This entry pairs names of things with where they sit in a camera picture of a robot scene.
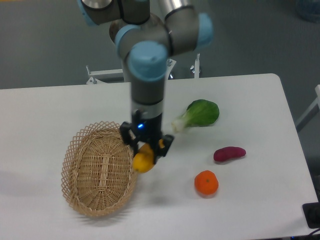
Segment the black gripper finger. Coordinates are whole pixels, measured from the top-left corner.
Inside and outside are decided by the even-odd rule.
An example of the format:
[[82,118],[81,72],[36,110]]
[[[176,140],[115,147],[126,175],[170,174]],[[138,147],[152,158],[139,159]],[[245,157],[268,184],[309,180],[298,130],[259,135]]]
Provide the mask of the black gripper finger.
[[141,141],[141,135],[138,127],[127,121],[124,121],[120,127],[119,131],[122,137],[122,141],[125,145],[130,146],[133,151],[133,156],[135,157],[139,151],[139,142]]
[[153,150],[153,164],[158,162],[159,158],[165,157],[174,141],[175,137],[170,134],[163,135],[162,138],[151,143]]

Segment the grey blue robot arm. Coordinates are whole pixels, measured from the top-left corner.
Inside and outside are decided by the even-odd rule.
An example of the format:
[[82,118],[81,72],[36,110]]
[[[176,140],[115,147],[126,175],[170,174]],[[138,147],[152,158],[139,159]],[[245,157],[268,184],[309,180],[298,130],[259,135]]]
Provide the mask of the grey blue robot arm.
[[120,133],[134,154],[140,142],[148,144],[157,162],[174,140],[162,133],[167,61],[207,47],[214,37],[211,18],[189,0],[162,0],[162,20],[152,17],[148,0],[80,0],[78,6],[90,25],[120,22],[110,38],[131,84],[131,122],[123,122]]

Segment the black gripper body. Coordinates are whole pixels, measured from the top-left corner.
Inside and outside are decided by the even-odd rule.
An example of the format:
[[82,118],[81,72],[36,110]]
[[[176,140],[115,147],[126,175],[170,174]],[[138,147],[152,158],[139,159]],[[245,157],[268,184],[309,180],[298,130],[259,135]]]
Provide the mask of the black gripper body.
[[139,109],[131,114],[131,130],[138,140],[155,146],[162,138],[162,116],[145,118]]

